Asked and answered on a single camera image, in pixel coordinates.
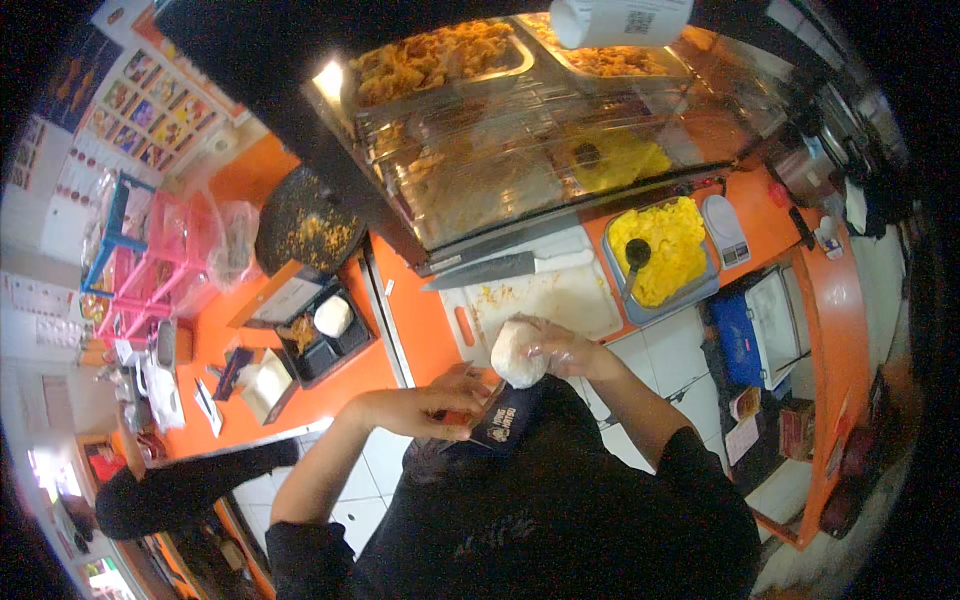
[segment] kitchen worker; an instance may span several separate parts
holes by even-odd
[[[267,531],[277,598],[746,597],[759,537],[690,421],[612,352],[550,322],[537,417],[508,458],[472,442],[411,445],[394,499],[356,563],[330,511],[375,427],[466,440],[438,411],[478,415],[487,388],[451,370],[426,388],[352,399],[277,491]],[[560,377],[584,376],[657,471],[627,467]]]
[[[274,468],[291,467],[300,455],[296,440],[284,440],[147,468],[120,403],[116,416],[127,465],[116,470],[97,492],[95,509],[81,497],[61,497],[86,541],[93,540],[93,529],[112,540],[135,540],[202,522],[219,498]]]

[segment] hand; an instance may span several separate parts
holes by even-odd
[[[466,440],[470,437],[468,426],[442,423],[434,415],[453,411],[483,416],[483,399],[490,390],[468,376],[469,371],[468,366],[456,365],[426,388],[367,392],[347,405],[345,416],[368,431],[383,427],[401,436]]]
[[[540,339],[521,352],[527,356],[549,356],[547,372],[560,378],[580,376],[593,380],[616,376],[616,357],[602,345],[541,317],[514,315],[510,320],[523,321],[540,332]]]

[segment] blue cooler box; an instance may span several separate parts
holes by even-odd
[[[780,270],[714,300],[710,312],[731,381],[774,390],[793,371],[794,365],[784,366],[800,356],[800,347]]]

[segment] paper box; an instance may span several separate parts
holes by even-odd
[[[816,420],[810,400],[780,409],[780,455],[808,461],[813,449]]]

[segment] scrambled egg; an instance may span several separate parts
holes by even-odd
[[[658,144],[642,141],[628,130],[571,129],[561,157],[587,192],[629,185],[665,173],[672,165]]]
[[[650,244],[650,262],[637,272],[633,293],[641,306],[655,307],[707,269],[700,245],[706,235],[696,203],[681,196],[663,207],[623,213],[610,225],[607,241],[624,274],[630,272],[627,242],[638,237]]]

